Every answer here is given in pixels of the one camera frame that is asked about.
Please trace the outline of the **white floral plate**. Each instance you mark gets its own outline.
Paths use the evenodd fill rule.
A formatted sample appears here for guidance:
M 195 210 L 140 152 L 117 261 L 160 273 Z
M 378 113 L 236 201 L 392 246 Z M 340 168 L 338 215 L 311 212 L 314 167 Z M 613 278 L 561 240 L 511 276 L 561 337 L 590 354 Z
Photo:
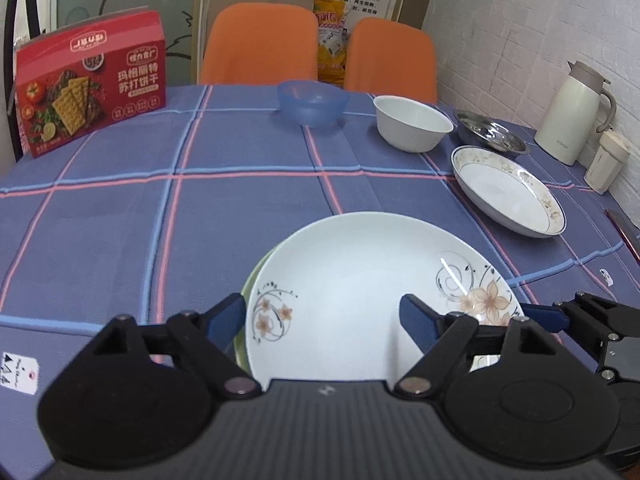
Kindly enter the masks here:
M 459 237 L 425 221 L 354 212 L 298 230 L 256 275 L 245 321 L 254 378 L 380 380 L 392 384 L 422 353 L 399 304 L 419 297 L 505 326 L 522 308 L 499 271 Z

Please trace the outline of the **stainless steel bowl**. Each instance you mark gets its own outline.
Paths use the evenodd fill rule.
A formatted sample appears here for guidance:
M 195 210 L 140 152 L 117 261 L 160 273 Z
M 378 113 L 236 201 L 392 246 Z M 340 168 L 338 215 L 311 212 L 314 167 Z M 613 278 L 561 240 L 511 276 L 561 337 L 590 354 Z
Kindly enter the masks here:
M 458 124 L 456 133 L 462 144 L 486 148 L 510 159 L 529 153 L 525 141 L 495 119 L 466 110 L 456 110 L 454 116 Z

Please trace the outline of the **white ceramic bowl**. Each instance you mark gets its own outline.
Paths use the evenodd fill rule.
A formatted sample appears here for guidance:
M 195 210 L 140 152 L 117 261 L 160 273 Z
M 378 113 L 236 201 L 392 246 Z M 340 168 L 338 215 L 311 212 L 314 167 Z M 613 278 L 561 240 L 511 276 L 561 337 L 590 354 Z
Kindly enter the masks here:
M 402 96 L 376 96 L 376 128 L 382 139 L 406 153 L 431 151 L 454 124 L 437 108 Z

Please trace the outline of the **blue translucent plastic bowl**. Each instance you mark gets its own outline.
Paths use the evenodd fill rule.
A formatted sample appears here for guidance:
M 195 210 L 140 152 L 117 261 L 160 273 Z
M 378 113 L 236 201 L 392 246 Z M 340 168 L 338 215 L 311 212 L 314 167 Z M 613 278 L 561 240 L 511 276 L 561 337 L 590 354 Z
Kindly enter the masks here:
M 289 80 L 277 86 L 282 114 L 296 124 L 324 127 L 340 119 L 346 110 L 349 94 L 316 80 Z

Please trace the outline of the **red black flat comb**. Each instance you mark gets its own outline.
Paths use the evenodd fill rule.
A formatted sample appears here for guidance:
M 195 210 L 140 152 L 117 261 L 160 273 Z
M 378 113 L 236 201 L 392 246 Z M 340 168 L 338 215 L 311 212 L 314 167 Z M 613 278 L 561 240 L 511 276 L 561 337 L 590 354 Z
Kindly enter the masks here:
M 605 215 L 611 221 L 618 234 L 620 234 L 620 238 L 629 249 L 636 263 L 640 264 L 639 237 L 634 232 L 631 224 L 621 214 L 612 209 L 607 209 Z

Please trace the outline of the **white gold-rimmed deep plate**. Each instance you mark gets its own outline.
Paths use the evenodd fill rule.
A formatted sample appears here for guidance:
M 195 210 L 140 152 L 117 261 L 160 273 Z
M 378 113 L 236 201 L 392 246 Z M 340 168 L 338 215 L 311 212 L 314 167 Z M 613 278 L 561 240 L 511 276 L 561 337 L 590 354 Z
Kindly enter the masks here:
M 463 145 L 454 149 L 450 162 L 466 197 L 500 226 L 531 238 L 564 233 L 566 219 L 560 203 L 541 181 L 513 160 Z

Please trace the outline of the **blue plaid tablecloth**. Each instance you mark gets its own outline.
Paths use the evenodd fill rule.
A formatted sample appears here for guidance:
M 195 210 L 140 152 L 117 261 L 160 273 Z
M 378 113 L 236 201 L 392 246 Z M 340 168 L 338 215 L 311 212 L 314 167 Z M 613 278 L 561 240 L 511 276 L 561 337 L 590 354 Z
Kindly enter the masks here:
M 521 236 L 466 197 L 457 147 L 447 136 L 426 154 L 395 150 L 368 94 L 353 94 L 336 124 L 309 128 L 280 112 L 271 87 L 218 86 L 171 90 L 162 110 L 22 159 L 1 185 L 2 477 L 618 478 L 606 450 L 620 404 L 597 362 L 523 311 L 468 376 L 553 382 L 559 400 L 485 400 L 457 386 L 409 400 L 394 393 L 400 378 L 273 379 L 256 398 L 216 400 L 170 356 L 136 370 L 93 353 L 119 315 L 163 324 L 234 292 L 247 313 L 274 248 L 354 212 L 459 237 L 520 304 L 588 292 L 639 310 L 638 263 L 605 215 L 612 198 L 531 146 L 518 164 L 560 203 L 566 229 Z M 224 353 L 253 376 L 246 313 Z

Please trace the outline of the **cream lidded cup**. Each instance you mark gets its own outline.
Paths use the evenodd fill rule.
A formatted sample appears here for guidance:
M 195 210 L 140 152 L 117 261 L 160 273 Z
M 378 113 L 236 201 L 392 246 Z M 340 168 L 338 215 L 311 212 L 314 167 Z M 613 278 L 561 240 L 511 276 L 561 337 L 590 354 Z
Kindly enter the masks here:
M 626 139 L 615 130 L 606 130 L 600 136 L 599 147 L 584 180 L 596 193 L 603 195 L 626 164 L 631 153 Z

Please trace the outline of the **cream thermos jug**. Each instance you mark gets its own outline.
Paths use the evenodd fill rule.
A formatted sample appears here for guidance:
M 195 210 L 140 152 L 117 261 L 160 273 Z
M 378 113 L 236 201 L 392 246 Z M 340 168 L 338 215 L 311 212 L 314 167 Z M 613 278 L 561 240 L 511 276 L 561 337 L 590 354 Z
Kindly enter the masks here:
M 569 62 L 570 73 L 552 98 L 535 142 L 553 158 L 573 166 L 593 129 L 602 96 L 610 109 L 596 131 L 602 133 L 617 113 L 615 96 L 605 86 L 611 81 L 587 64 Z

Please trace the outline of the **right orange chair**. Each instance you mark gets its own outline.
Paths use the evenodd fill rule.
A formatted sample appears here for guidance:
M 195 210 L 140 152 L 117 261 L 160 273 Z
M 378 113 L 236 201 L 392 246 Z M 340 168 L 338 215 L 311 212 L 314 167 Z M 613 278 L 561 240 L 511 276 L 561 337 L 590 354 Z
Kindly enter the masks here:
M 343 88 L 436 104 L 437 63 L 425 32 L 382 18 L 363 18 L 349 38 Z

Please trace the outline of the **orange chair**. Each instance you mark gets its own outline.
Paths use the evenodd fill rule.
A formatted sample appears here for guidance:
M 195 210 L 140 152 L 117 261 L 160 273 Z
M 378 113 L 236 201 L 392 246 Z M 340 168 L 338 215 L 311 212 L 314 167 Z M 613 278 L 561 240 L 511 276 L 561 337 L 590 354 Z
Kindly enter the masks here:
M 301 6 L 237 3 L 215 18 L 200 84 L 275 86 L 318 78 L 318 21 Z
M 436 104 L 437 63 L 425 32 L 382 18 L 363 18 L 349 38 L 343 88 Z

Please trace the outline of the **red cracker box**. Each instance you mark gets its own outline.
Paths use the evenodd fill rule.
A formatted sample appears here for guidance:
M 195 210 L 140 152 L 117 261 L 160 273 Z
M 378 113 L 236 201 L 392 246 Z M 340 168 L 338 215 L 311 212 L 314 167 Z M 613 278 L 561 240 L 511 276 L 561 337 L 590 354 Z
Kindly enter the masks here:
M 43 34 L 15 62 L 18 128 L 32 157 L 166 105 L 165 34 L 148 8 Z

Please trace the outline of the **left orange chair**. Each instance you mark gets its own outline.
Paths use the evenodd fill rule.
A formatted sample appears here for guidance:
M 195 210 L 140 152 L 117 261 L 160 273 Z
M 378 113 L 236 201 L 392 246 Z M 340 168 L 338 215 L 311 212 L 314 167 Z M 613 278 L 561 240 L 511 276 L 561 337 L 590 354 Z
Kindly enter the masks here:
M 237 3 L 215 18 L 200 84 L 275 86 L 318 78 L 318 21 L 301 6 Z

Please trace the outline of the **yellow snack bag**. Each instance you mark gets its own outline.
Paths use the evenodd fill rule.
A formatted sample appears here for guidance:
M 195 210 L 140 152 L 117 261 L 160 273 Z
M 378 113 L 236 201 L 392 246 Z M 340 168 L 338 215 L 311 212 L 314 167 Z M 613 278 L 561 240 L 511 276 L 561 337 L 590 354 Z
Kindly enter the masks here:
M 347 27 L 352 6 L 342 0 L 314 0 L 318 21 L 318 81 L 342 88 L 345 78 Z

